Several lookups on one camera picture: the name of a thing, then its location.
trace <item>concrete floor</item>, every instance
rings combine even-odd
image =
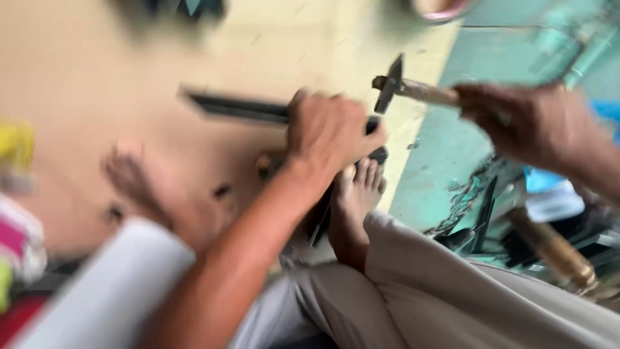
[[[119,137],[163,152],[188,187],[231,183],[240,203],[260,189],[264,149],[284,146],[283,129],[210,117],[176,97],[180,83],[286,102],[300,86],[366,101],[405,52],[405,75],[437,83],[458,23],[425,27],[397,0],[235,0],[219,25],[196,29],[163,19],[133,25],[116,2],[31,0],[0,5],[0,114],[30,120],[40,183],[18,201],[44,224],[52,255],[91,251],[112,228],[101,219],[115,196],[99,160]],[[387,114],[391,183],[396,183],[425,106],[395,99]]]

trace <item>pink object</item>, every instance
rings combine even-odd
[[[420,14],[422,18],[430,22],[447,22],[460,16],[466,10],[468,10],[475,0],[453,0],[450,8],[441,12],[434,12],[428,14]]]
[[[16,227],[6,217],[0,215],[0,246],[15,253],[19,259],[22,259],[27,239],[25,230]]]

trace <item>teal surface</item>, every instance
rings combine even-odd
[[[563,3],[570,5],[569,12],[584,14],[600,2]],[[547,64],[541,64],[540,28],[536,27],[545,24],[549,11],[557,9],[554,6],[555,1],[540,0],[481,2],[466,17],[439,85],[471,80],[536,83],[554,76],[565,62],[543,60]],[[619,50],[620,43],[597,59],[582,81],[593,99],[620,100]],[[467,182],[492,147],[477,127],[458,119],[456,110],[436,106],[429,107],[415,144],[390,214],[410,227],[427,230],[449,216],[450,200],[457,194],[450,189]],[[473,216],[461,225],[469,225]]]

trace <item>person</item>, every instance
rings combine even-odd
[[[463,119],[497,151],[620,203],[620,150],[579,93],[456,89]],[[620,346],[620,315],[464,260],[375,210],[386,182],[365,156],[386,131],[363,135],[361,104],[300,92],[290,108],[285,165],[230,226],[227,198],[195,204],[161,159],[136,147],[114,151],[105,166],[112,183],[150,220],[126,222],[13,347],[278,348],[319,333],[339,348]],[[262,291],[268,267],[332,180],[338,263],[293,270]]]

